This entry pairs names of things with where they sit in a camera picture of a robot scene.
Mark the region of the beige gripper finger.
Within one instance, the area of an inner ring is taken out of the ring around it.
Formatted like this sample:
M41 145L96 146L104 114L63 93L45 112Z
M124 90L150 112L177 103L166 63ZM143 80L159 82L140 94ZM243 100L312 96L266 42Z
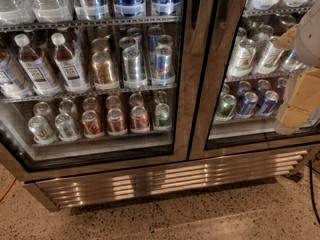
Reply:
M320 108L320 69L312 67L299 75L291 74L279 107L274 129L291 135Z
M284 50L291 50L294 48L296 33L297 33L297 25L294 25L290 29L288 29L284 34L282 34L275 42L275 46Z

